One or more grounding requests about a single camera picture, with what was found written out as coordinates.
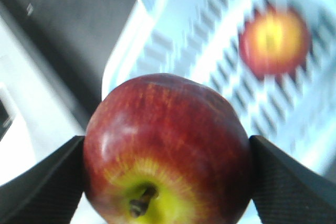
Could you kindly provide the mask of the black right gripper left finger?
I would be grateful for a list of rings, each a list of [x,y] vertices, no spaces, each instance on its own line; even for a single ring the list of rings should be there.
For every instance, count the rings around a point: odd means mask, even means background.
[[[1,223],[70,223],[83,193],[83,136],[1,185]]]

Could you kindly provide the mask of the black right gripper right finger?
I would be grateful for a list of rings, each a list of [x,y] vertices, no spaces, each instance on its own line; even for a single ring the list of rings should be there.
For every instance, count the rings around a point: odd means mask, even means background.
[[[249,139],[255,161],[253,202],[262,223],[335,223],[335,184],[266,138]]]

